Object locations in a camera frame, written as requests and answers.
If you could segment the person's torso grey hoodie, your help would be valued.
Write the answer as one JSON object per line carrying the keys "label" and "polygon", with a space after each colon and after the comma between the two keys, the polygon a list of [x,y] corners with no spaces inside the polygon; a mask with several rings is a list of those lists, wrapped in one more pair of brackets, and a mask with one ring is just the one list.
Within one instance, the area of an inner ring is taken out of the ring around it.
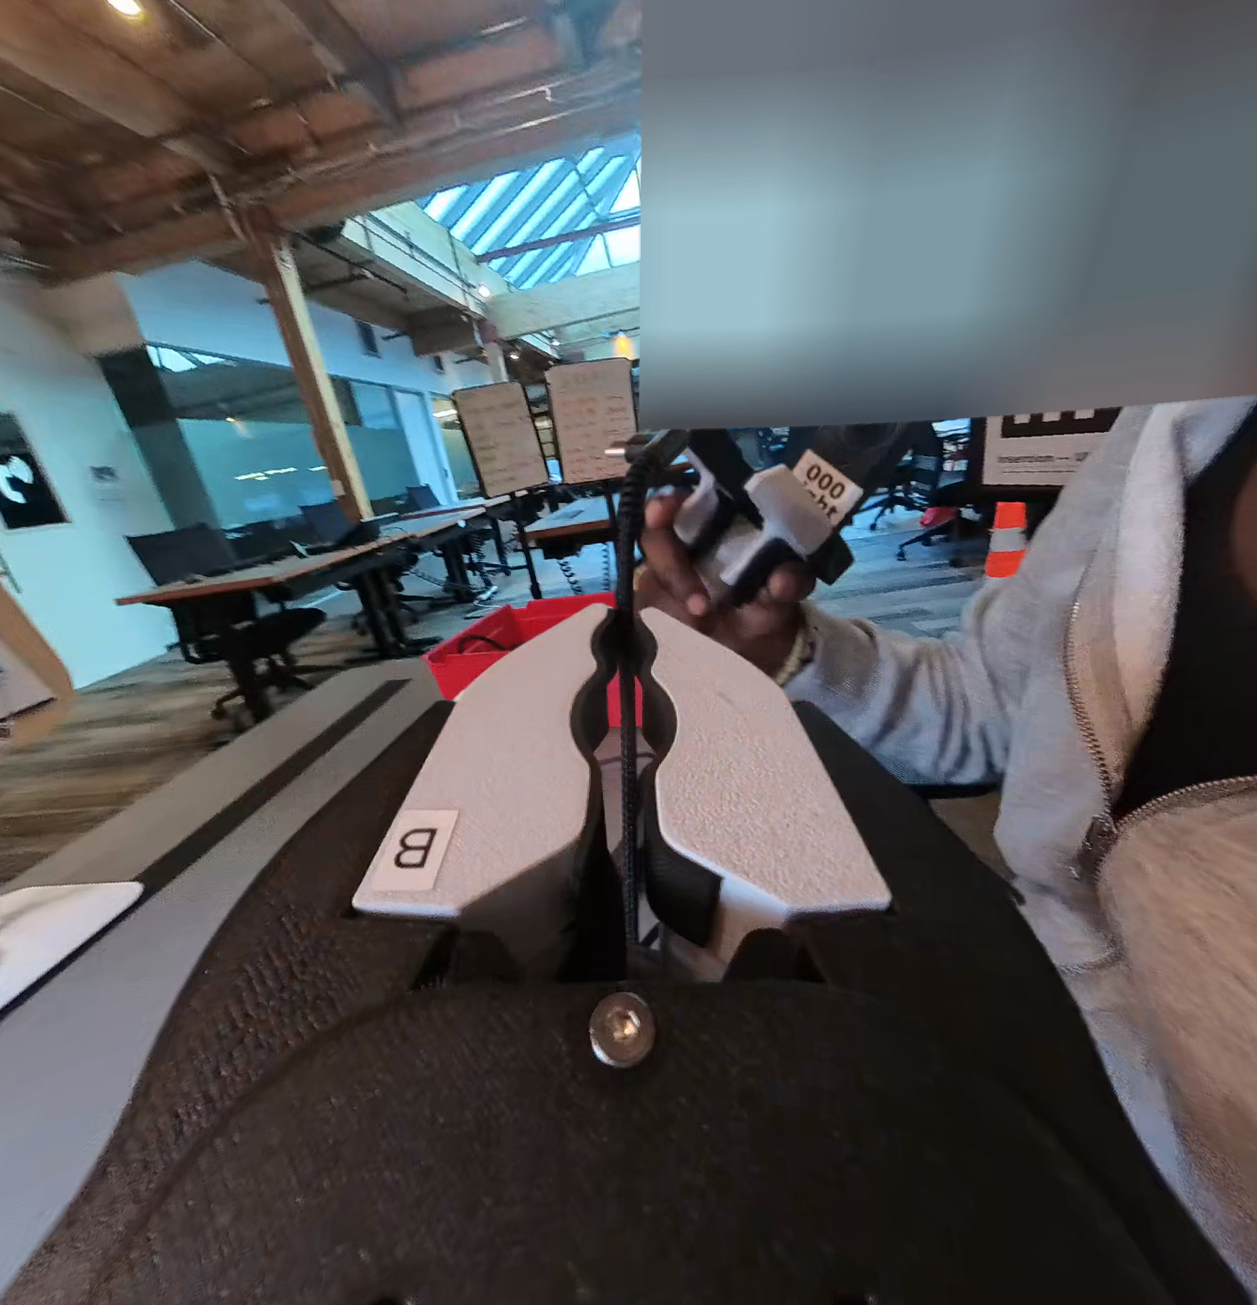
{"label": "person's torso grey hoodie", "polygon": [[1257,397],[1160,406],[950,642],[997,840],[1118,967],[1178,1181],[1257,1298]]}

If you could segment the black office chair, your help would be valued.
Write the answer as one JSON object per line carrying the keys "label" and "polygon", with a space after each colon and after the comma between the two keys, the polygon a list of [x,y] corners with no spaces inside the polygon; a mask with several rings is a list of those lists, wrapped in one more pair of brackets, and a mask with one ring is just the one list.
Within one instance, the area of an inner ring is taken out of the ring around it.
{"label": "black office chair", "polygon": [[[208,525],[128,538],[136,559],[157,588],[200,586],[231,578],[240,562],[222,531]],[[274,712],[270,692],[311,692],[319,669],[298,664],[294,645],[316,634],[328,615],[319,608],[260,608],[251,590],[215,593],[191,599],[161,599],[177,623],[177,645],[194,667],[225,664],[234,692],[217,697],[213,720],[228,720],[235,704],[243,704],[253,721]]]}

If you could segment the person's right hand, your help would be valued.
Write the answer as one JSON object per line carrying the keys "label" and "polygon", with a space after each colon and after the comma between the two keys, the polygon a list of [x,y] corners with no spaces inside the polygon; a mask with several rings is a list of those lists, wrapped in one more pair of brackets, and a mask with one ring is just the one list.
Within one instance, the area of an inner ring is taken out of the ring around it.
{"label": "person's right hand", "polygon": [[791,562],[778,567],[746,605],[734,608],[728,601],[721,601],[706,588],[673,529],[688,495],[685,490],[665,490],[646,505],[634,605],[639,613],[667,613],[778,678],[803,627],[802,608],[812,594],[816,578],[808,565]]}

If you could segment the black white marker sign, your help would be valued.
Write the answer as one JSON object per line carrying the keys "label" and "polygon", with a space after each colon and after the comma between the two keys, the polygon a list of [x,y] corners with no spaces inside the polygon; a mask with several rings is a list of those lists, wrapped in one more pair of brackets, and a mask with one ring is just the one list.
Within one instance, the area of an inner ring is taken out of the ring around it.
{"label": "black white marker sign", "polygon": [[978,418],[970,423],[970,476],[997,498],[1058,491],[1108,436],[1122,408]]}

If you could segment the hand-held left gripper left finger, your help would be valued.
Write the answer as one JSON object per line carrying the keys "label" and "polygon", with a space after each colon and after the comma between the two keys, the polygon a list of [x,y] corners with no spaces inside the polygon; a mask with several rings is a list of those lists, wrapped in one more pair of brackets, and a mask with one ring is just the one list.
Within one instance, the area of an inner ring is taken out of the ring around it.
{"label": "hand-held left gripper left finger", "polygon": [[615,608],[589,605],[447,706],[353,912],[490,933],[526,974],[622,974],[598,762],[615,625]]}

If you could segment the handwritten whiteboard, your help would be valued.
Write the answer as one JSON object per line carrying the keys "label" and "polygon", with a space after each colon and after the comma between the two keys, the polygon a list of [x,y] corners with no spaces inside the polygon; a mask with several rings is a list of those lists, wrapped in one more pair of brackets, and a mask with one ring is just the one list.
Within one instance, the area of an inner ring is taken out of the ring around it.
{"label": "handwritten whiteboard", "polygon": [[632,362],[609,358],[552,367],[544,376],[558,460],[566,486],[619,481],[639,433]]}
{"label": "handwritten whiteboard", "polygon": [[452,392],[483,498],[509,498],[552,486],[524,387],[480,385]]}

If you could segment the red plastic bin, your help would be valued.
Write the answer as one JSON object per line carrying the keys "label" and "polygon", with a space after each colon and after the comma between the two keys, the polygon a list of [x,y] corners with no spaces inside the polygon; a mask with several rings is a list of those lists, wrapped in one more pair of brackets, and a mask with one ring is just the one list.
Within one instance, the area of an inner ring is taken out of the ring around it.
{"label": "red plastic bin", "polygon": [[[605,729],[622,726],[619,675],[601,653],[589,652],[613,608],[613,594],[535,599],[520,608],[503,605],[451,636],[424,657],[444,697],[457,703],[468,721],[490,717],[540,749],[569,749],[569,742],[598,749]],[[552,639],[547,633],[578,617],[578,630]]]}

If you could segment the wooden post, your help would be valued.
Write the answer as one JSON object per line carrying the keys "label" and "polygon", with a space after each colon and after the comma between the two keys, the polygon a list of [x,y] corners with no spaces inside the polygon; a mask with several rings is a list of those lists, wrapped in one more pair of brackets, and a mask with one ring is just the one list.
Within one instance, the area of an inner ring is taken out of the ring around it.
{"label": "wooden post", "polygon": [[311,324],[292,241],[268,217],[266,209],[253,206],[242,210],[240,217],[243,220],[247,249],[253,255],[294,372],[294,383],[311,420],[311,442],[328,470],[335,498],[349,521],[371,521],[371,500]]}

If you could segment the black phone wall sign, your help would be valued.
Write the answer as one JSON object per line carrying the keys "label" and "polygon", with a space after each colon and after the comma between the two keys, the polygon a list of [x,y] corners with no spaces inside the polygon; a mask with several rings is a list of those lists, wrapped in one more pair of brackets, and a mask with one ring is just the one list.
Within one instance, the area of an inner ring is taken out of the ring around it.
{"label": "black phone wall sign", "polygon": [[7,531],[71,523],[15,415],[0,412],[0,521]]}

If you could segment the instruction poster board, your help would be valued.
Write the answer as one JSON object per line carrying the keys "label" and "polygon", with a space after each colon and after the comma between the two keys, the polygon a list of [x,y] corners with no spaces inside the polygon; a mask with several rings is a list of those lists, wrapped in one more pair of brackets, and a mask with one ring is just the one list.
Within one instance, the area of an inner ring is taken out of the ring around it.
{"label": "instruction poster board", "polygon": [[0,749],[48,736],[72,697],[66,664],[0,580]]}

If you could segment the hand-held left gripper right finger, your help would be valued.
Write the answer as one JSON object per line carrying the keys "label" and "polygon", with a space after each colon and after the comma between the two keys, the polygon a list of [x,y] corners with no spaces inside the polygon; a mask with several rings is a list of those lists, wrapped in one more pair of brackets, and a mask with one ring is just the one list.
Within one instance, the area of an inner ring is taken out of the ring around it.
{"label": "hand-held left gripper right finger", "polygon": [[717,980],[751,933],[888,910],[783,688],[665,613],[639,617],[639,649],[647,903],[665,956]]}

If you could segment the wooden office desk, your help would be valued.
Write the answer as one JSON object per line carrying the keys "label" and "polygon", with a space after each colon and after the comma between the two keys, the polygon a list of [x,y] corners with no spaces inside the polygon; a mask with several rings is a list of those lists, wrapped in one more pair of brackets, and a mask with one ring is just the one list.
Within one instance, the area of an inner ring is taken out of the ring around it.
{"label": "wooden office desk", "polygon": [[578,597],[613,594],[617,588],[619,495],[578,498],[524,527],[524,543],[555,565]]}
{"label": "wooden office desk", "polygon": [[225,574],[196,572],[166,586],[152,586],[118,597],[118,608],[162,608],[183,613],[196,608],[211,615],[215,605],[234,594],[264,597],[270,603],[287,603],[336,586],[351,586],[361,599],[364,627],[374,641],[371,653],[361,661],[399,661],[419,657],[419,642],[405,627],[394,572],[407,571],[416,558],[426,554],[465,554],[463,538],[475,529],[490,529],[497,538],[497,521],[490,509],[455,506],[442,514],[418,516],[396,527],[364,534],[363,543],[328,554],[310,554],[270,565],[242,567]]}

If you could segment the orange traffic cone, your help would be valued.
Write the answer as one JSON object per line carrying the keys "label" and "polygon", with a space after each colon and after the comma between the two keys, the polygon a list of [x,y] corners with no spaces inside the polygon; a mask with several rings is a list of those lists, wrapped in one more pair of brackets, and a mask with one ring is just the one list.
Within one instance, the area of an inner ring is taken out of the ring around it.
{"label": "orange traffic cone", "polygon": [[1011,580],[1030,546],[1030,509],[1021,500],[997,502],[989,551],[986,556],[986,580]]}

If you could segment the white poster stand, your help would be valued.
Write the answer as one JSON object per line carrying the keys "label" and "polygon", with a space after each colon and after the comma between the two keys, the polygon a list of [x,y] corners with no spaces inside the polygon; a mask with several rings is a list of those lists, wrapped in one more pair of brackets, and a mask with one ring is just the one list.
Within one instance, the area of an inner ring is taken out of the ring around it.
{"label": "white poster stand", "polygon": [[140,883],[0,894],[0,1016],[143,899]]}

